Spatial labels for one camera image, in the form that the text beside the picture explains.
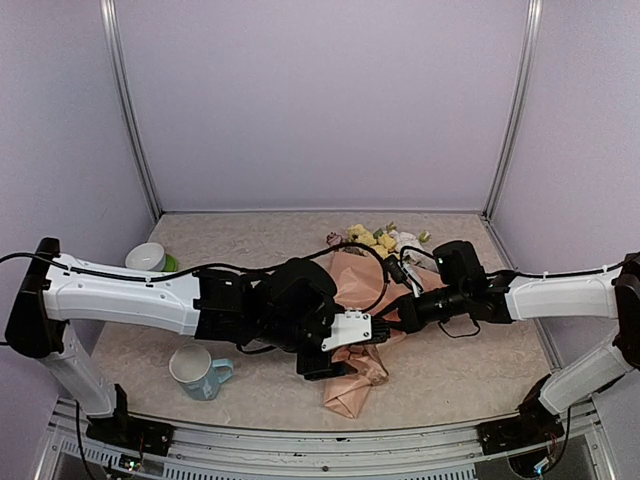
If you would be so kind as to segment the white fake rose stem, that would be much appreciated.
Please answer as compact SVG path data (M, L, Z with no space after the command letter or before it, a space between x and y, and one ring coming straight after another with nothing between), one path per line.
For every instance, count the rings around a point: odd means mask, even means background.
M414 235L410 232L392 230L389 232L389 235L396 242L394 251L398 254L401 253L401 250L404 247L414 247L422 250L424 245L431 239L431 234L427 230L422 231L419 235Z

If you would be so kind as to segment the pink beige wrapping paper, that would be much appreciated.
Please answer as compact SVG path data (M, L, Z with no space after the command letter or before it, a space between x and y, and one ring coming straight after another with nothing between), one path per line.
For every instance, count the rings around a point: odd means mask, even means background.
M378 262L371 256L358 256L345 252L336 253L329 266L329 274L338 289L336 300L345 307L362 310L376 299L381 302L373 311L378 312L396 298L407 294L405 286L390 283L386 293L381 295L383 279ZM391 337L384 343L376 345L380 356L402 342L406 335L393 330ZM372 386L370 381L360 372L364 364L360 361L365 345L349 345L339 348L332 356L334 362L346 361L357 369L354 375L329 379L325 382L324 406L348 419L359 416Z

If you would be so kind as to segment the yellow fake flower stem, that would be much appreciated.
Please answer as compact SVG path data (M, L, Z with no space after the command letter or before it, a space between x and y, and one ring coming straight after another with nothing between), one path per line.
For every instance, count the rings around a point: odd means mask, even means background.
M355 224L347 229L350 242L360 243L372 248L383 259L397 256L397 241L386 231L381 229L372 232L362 224Z

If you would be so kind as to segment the pink fake rose stem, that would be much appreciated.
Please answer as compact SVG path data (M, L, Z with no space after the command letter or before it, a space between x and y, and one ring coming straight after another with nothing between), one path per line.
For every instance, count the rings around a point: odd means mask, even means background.
M326 236L326 243L329 247L338 247L345 243L345 238L337 232L331 232Z

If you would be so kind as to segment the beige ribbon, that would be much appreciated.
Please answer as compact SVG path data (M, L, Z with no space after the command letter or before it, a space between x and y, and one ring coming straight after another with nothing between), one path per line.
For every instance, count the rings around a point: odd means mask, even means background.
M389 373L376 345L365 345L360 361L364 364L360 372L372 386L382 385L388 381Z

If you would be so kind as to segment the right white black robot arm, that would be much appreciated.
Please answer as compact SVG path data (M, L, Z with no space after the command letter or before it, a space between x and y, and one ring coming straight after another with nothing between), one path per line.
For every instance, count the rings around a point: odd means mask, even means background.
M406 294L390 306L397 328L415 333L434 322L468 315L473 323L511 324L555 317L614 319L618 329L593 350L549 376L535 388L527 408L513 419L511 433L535 442L558 415L639 367L639 256L615 265L556 274L485 271L473 245L451 241L433 251L442 287Z

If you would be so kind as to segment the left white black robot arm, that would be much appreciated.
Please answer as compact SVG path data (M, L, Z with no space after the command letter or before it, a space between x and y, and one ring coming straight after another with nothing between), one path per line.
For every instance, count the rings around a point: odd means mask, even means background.
M140 434L122 388L107 381L78 344L74 320L162 329L245 346L259 341L297 354L307 380L341 374L333 350L368 340L368 314L340 306L330 275L308 258L250 269L213 263L174 274L87 263L43 239L27 254L4 337L46 364L85 414L121 445Z

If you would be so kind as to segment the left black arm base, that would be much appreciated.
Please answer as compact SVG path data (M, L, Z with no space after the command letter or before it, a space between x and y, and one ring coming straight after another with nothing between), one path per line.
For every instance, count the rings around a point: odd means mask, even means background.
M170 424L131 416L124 420L89 418L86 429L86 436L92 440L162 457L168 455L173 434Z

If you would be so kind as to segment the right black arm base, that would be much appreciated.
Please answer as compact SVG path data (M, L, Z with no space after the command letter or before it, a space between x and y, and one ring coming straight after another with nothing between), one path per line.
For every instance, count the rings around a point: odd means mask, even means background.
M523 402L516 416L480 423L476 431L484 455L541 444L565 434L560 416L537 399Z

